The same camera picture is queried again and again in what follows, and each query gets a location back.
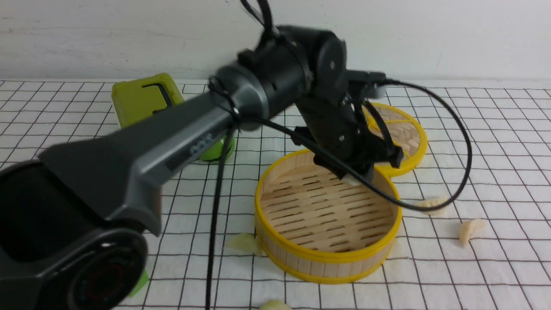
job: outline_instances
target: green box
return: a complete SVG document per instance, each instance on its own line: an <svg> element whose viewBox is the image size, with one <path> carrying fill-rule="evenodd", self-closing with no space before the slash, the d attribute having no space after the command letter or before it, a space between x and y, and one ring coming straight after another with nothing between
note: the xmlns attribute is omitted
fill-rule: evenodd
<svg viewBox="0 0 551 310"><path fill-rule="evenodd" d="M178 86L167 73L128 82L118 82L111 92L113 106L121 128L142 121L158 111L184 100ZM224 139L201 155L201 160L215 162L222 155ZM228 157L233 153L235 140L231 141Z"/></svg>
<svg viewBox="0 0 551 310"><path fill-rule="evenodd" d="M134 297L134 295L136 295L147 284L147 282L149 282L149 276L147 275L147 272L145 272L144 270L138 280L138 283L136 283L136 286L128 296Z"/></svg>

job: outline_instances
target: black grid line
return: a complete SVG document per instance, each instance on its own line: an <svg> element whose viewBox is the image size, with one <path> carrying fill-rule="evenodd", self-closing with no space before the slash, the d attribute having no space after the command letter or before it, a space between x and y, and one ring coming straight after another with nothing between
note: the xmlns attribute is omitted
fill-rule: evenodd
<svg viewBox="0 0 551 310"><path fill-rule="evenodd" d="M0 80L1 82L29 82L28 79L4 79L4 80ZM102 83L102 82L89 82L89 81L85 81L85 82L82 82L84 80L77 80L77 81L74 81L76 83L90 83L90 84L94 84L94 83ZM33 79L31 82L52 82L51 79L44 79L44 80L40 80L40 79ZM182 84L182 85L206 85L205 82L203 82L202 80L197 80L197 83L186 83L186 84ZM389 88L404 88L403 86L398 86L398 85L388 85L386 86L387 89ZM436 86L436 87L431 87L431 86L428 86L429 89L465 89L466 87L464 86L446 86L446 87L442 87L442 86ZM467 89L497 89L497 90L500 90L500 89L503 89L503 88L493 88L493 87L467 87ZM511 89L511 90L551 90L551 88L514 88L514 87L507 87L507 89Z"/></svg>
<svg viewBox="0 0 551 310"><path fill-rule="evenodd" d="M495 234L496 236L498 236L497 231L495 230L495 227L494 227L494 225L492 224L491 221L490 221L490 227L491 227L492 230L494 231L494 234ZM501 245L501 250L502 250L502 251L505 253L505 255L507 256L507 253L506 253L505 249L503 248L503 245L502 245L501 241L499 241L499 243L500 243L500 245ZM513 273L515 274L515 278L516 278L517 283L520 285L520 282L519 282L519 280L518 280L518 276L516 275L515 270L514 270L512 264L511 264L510 262L509 262L509 266L510 266L511 270L513 271ZM496 308L497 308L497 304L495 303L495 298L493 297L493 294L491 293L491 290L490 290L490 289L489 289L489 292L490 292L490 296L492 297L492 300L493 300L493 302L494 302L494 305L495 305ZM524 297L525 297L525 299L526 299L526 302L527 302L528 305L530 306L530 309L533 309L533 308L532 308L532 305L530 304L530 302L529 302L529 300L528 300L528 297L526 296L526 293L525 293L524 290L522 290L522 293L524 294Z"/></svg>
<svg viewBox="0 0 551 310"><path fill-rule="evenodd" d="M31 86L30 84L24 84L25 81L19 82L20 84L10 84L7 88L10 90L3 90L2 86L5 85L5 82L0 81L0 92L3 92L2 98L8 99L5 102L0 102L0 139L4 138L4 140L0 140L0 165L3 165L3 167L15 163L14 157L10 159L11 154L15 150L22 152L22 154L34 151L34 156L36 156L54 141L96 138L117 127L112 118L114 116L113 108L111 105L107 106L108 101L105 101L107 100L105 86L110 83L72 84L72 86L78 87L74 91L66 90L67 88L64 87L66 85L65 82L60 82L59 85L56 84L57 89L53 90L50 87L53 84L49 84L47 90L42 90L44 88L42 86L48 81L33 83L32 87L29 87ZM186 85L191 85L188 88L189 92L186 91ZM198 94L201 90L204 91L204 83L185 84L183 85L182 92L190 97ZM503 293L500 291L507 289L513 290L514 294L520 298L520 302L524 302L522 300L525 300L527 307L537 309L537 305L535 304L537 301L531 300L533 298L528 290L531 288L539 290L551 289L551 271L549 270L551 251L545 249L545 245L551 247L551 234L545 230L546 228L551 228L551 199L549 195L544 194L546 190L551 189L551 166L546 163L546 161L551 161L551 156L547 152L547 150L551 151L551 127L548 125L551 116L551 105L545 105L547 102L551 103L551 89L434 87L431 90L437 91L447 102L453 105L453 108L458 111L460 118L467 124L471 138L474 138L473 148L476 160L468 182L469 189L466 189L464 195L461 195L457 200L457 204L454 204L454 208L452 209L455 210L455 213L450 212L445 217L427 217L420 213L405 211L403 215L403 232L405 232L405 235L403 233L399 234L395 241L396 244L404 246L403 250L405 252L387 258L387 262L392 264L383 264L379 271L382 273L380 279L371 278L369 280L370 278L368 277L367 282L359 281L349 285L346 291L352 291L354 303L352 304L352 301L350 301L348 307L339 307L338 309L363 309L363 305L360 303L360 295L358 295L358 287L359 285L367 284L386 288L388 304L385 302L385 306L381 310L403 308L403 303L398 301L399 305L396 305L393 302L393 298L394 301L397 300L396 294L397 292L401 293L399 290L404 286L414 286L420 289L420 294L416 293L418 297L415 297L419 298L417 306L427 310L436 310L429 303L434 296L426 294L431 289L428 286L444 286L446 287L445 291L450 294L452 294L451 290L454 290L458 303L448 303L448 307L453 309L469 308L468 305L472 304L461 298L461 287L472 287L473 289L476 288L476 290L487 291L488 302L490 302L490 299L492 302L488 303L488 307L492 307L490 305L493 304L493 307L498 308L503 300L512 300L514 297L503 296ZM42 96L36 95L41 91L48 91L50 93ZM32 100L32 98L46 99L52 94L53 96L49 101ZM78 116L77 114L73 115L75 116L74 121L68 122L65 121L67 119L62 118L64 113L73 111L72 109L75 108L73 104L75 98L90 99L91 96L94 96L90 100L91 104L87 108L82 107L82 110L78 109ZM21 100L23 98L31 98L31 100ZM444 114L444 110L427 96L411 92L409 89L406 90L403 87L388 87L387 96L384 101L417 117L429 135L430 145L425 155L424 163L421 163L420 167L411 173L409 177L404 176L404 178L395 179L395 184L401 193L402 190L404 191L403 195L401 195L402 198L406 201L419 200L425 198L432 188L442 188L447 193L451 193L459 184L456 176L460 175L463 171L465 155L464 147L462 146L464 142L458 136L457 127L454 127L450 116ZM88 100L83 102L83 105L88 104L88 102ZM23 111L32 113L18 118ZM30 118L34 117L34 114L37 113L41 122L31 122ZM76 122L76 118L80 114L83 117ZM296 107L292 107L284 111L278 118L280 120L283 118L281 120L281 124L283 125L295 124L300 120L300 113L298 113ZM94 126L85 126L81 130L79 129L79 125L82 124L92 124ZM57 125L62 126L63 130L58 131L54 129L57 128ZM96 126L99 126L97 130L91 130L89 133L86 131L90 128L95 129ZM251 208L244 209L244 206L238 205L252 203L253 195L245 192L233 195L232 192L236 188L239 190L238 187L242 186L242 184L255 184L255 181L258 179L257 177L260 177L272 159L282 157L290 151L290 147L287 145L290 141L289 137L273 135L271 133L267 134L267 132L267 130L260 129L256 133L244 133L236 137L234 157L230 159L231 162L227 165L227 168L232 169L232 171L228 171L229 173L224 175L224 187L229 186L230 190L224 190L224 194L222 195L219 216L225 222L225 227L224 232L220 231L217 233L218 240L224 242L226 238L235 235L235 230L229 231L230 216L244 220L251 219L254 216ZM40 138L29 139L29 137L33 136L46 136L46 138L38 143ZM31 140L36 141L38 147L21 143L24 137L28 137L26 138L27 142L32 143ZM249 149L242 146L238 147L237 145L239 141L242 141L243 146L257 145L255 140L260 140L258 147ZM7 143L2 145L1 141L7 141ZM266 143L263 143L263 141L274 142L282 146L281 148L265 147ZM515 152L514 147L517 146L519 149L522 149L522 152ZM457 157L458 161L454 159L451 165L449 162L442 162L447 156ZM244 158L254 158L256 161L247 163L244 161ZM148 310L153 308L190 309L201 308L202 306L202 303L200 306L191 305L185 299L185 295L186 291L190 289L189 285L204 282L206 278L201 274L197 274L196 271L190 272L192 268L190 261L192 259L206 260L207 258L206 253L200 249L201 245L196 241L205 240L205 237L208 235L204 232L204 219L212 215L212 212L209 212L210 206L208 206L208 202L212 201L213 198L213 193L209 193L209 186L214 181L211 172L215 167L201 162L194 163L191 166L193 167L190 169L202 171L203 174L186 173L184 175L181 173L171 180L170 188L174 188L174 190L167 190L163 194L163 199L167 200L167 203L170 203L170 207L166 205L168 209L165 209L163 212L164 233L157 239L158 244L150 243L152 245L150 263L153 267L150 272L151 281L147 284L147 288L144 287L143 292L139 293L134 299L124 301L122 303L124 307ZM257 169L257 174L245 173L245 171L250 169ZM439 175L438 180L428 178L427 175L431 173ZM537 177L538 180L530 179L532 176ZM182 184L193 182L202 182L202 192L199 191L197 194L190 195L191 193L178 191L178 188ZM495 191L496 194L493 195L493 192L489 194L481 192L482 189L489 188L487 186L492 186L490 189ZM521 193L511 195L511 191L515 190ZM524 214L524 209L528 210L528 208L530 213ZM457 238L449 232L443 231L443 227L447 223L461 223L474 218L484 218L488 221L489 229L487 233L472 238L469 247L463 250L463 252L457 252L458 250L450 248L450 246L458 243ZM193 221L193 224L190 226L191 229L183 230L183 232L178 232L179 230L168 227L171 220L189 221L190 219ZM430 221L432 228L427 227L427 229L431 234L425 235L419 230L419 227L410 225L409 223L412 220L417 221L415 223L421 223L421 220ZM517 233L505 233L504 229L508 227L513 227ZM145 236L148 238L148 241L155 241L152 234L146 233ZM180 239L190 243L189 247L183 247L183 250L179 248L168 252L164 248L161 248L163 241L170 244L171 240ZM434 250L440 252L440 254L437 257L417 257L415 251L419 250L417 248L419 242L429 241L431 244L434 242ZM514 244L522 246L527 253L521 255L512 252L510 247ZM484 249L486 245L496 247L495 251L500 251L499 255L492 256L489 254L490 252L486 252ZM180 258L182 260L187 259L186 264L179 267L182 269L185 267L183 273L171 276L166 271L164 273L160 271L160 268L163 268L162 262L167 261L166 259L170 259L170 257L174 257L176 261L180 260ZM258 296L253 296L252 294L257 289L256 285L262 285L263 283L264 285L283 285L283 292L278 291L277 293L281 294L281 300L290 304L297 303L296 300L292 299L295 297L287 294L287 289L289 284L294 285L294 283L301 281L285 273L266 273L268 271L263 270L261 265L255 265L256 261L265 260L267 259L266 257L257 258L251 255L220 252L218 242L215 257L217 258L216 262L220 262L220 265L218 266L218 273L214 273L213 279L216 281L217 292L213 295L213 302L216 300L213 309L235 308L234 306L225 304L227 300L218 298L220 293L224 293L220 291L222 288L220 286L221 280L226 281L223 287L226 287L229 281L249 287L247 288L247 290L250 290L250 294L247 296L249 298L248 307L245 306L247 300L244 300L241 303L245 307L240 308L254 309L257 306L255 303L258 301ZM249 267L251 272L250 279L241 279L224 274L223 268L228 268L228 266L226 264L222 267L222 261L224 259L231 260L232 258L234 260L250 258L248 261L253 262L252 266ZM413 276L412 270L410 270L410 277L397 277L397 271L389 268L391 265L394 266L402 262L415 268L417 278ZM443 275L447 274L446 276L450 278L446 283L432 281L432 278L422 280L425 278L420 277L420 275L423 275L422 272L426 270L426 264L432 263L440 264ZM487 274L486 268L488 266L495 268L502 265L508 266L511 278L500 281L495 275L492 276L491 273ZM457 271L456 268L458 266L473 266L477 270L476 273L480 273L478 275L480 280L473 280L468 277L454 279L452 273ZM525 272L523 271L525 270L524 266L529 266L533 270L541 270L541 273L533 276L535 280L529 279L531 275L523 274ZM262 273L261 279L257 279L255 276L259 272ZM175 293L174 296L170 296L170 302L157 304L161 302L156 302L159 301L159 298L152 298L156 297L152 294L157 294L158 292L150 290L150 288L162 284L163 281L172 281L182 286L178 290L177 295ZM312 303L302 304L296 308L321 310L321 308L328 308L327 306L334 307L334 304L322 304L323 301L327 300L327 296L322 296L324 293L322 290L324 289L324 287L318 285L317 296L312 295L309 297L316 300L315 303L317 305L314 308L312 308Z"/></svg>

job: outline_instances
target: food piece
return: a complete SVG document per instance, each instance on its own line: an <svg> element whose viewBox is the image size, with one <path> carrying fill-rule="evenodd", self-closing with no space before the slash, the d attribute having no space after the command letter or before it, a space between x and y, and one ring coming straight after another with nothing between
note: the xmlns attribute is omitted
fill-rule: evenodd
<svg viewBox="0 0 551 310"><path fill-rule="evenodd" d="M230 238L228 242L226 242L225 248L252 253L256 256L262 256L264 254L260 242L255 239L255 236L249 233L240 233Z"/></svg>
<svg viewBox="0 0 551 310"><path fill-rule="evenodd" d="M344 177L341 179L341 182L349 186L361 185L360 181L358 181L355 177L351 176L350 174L345 174Z"/></svg>
<svg viewBox="0 0 551 310"><path fill-rule="evenodd" d="M279 300L270 300L260 307L259 310L293 310L291 307L287 306L284 302Z"/></svg>
<svg viewBox="0 0 551 310"><path fill-rule="evenodd" d="M437 197L437 198L427 199L427 200L423 200L423 201L420 201L419 203L417 203L417 206L423 207L423 208L430 208L430 207L437 206L437 205L445 202L446 200L448 200L447 197ZM431 216L444 215L448 212L448 210L450 209L450 206L451 206L451 204L449 204L449 205L447 205L447 206L445 206L445 207L443 207L442 209L439 209L439 210L421 211L421 213L426 214L426 215L431 215Z"/></svg>
<svg viewBox="0 0 551 310"><path fill-rule="evenodd" d="M479 231L486 227L486 221L477 218L476 220L466 221L461 223L457 234L459 235L459 241L466 247L469 240Z"/></svg>

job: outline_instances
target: white wall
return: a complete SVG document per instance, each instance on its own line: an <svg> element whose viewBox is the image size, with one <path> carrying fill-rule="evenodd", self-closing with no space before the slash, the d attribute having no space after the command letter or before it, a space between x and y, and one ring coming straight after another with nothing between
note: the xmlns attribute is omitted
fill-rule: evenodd
<svg viewBox="0 0 551 310"><path fill-rule="evenodd" d="M349 68L401 78L551 79L550 0L271 0L329 28ZM0 78L205 78L253 47L238 0L0 0Z"/></svg>

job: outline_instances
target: grid tablecloth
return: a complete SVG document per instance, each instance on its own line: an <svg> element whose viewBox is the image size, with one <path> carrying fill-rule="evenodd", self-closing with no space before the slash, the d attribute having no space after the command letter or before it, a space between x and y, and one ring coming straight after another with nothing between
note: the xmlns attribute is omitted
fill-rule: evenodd
<svg viewBox="0 0 551 310"><path fill-rule="evenodd" d="M186 99L205 81L180 81ZM0 81L0 168L55 143L118 129L111 82ZM253 192L275 160L297 150L269 128L241 132L224 173L212 304L257 308L270 299L304 309L551 309L551 84L438 82L473 138L469 184L444 217L404 210L382 268L354 284L299 281L266 257L230 253L224 242L254 231ZM463 174L466 147L451 116L424 94L388 88L381 103L415 116L429 138L420 166L393 178L402 199L449 195ZM303 125L296 107L274 119ZM152 280L118 310L201 308L217 167L196 162L163 187L163 234L146 233ZM457 228L483 218L487 229L462 248Z"/></svg>

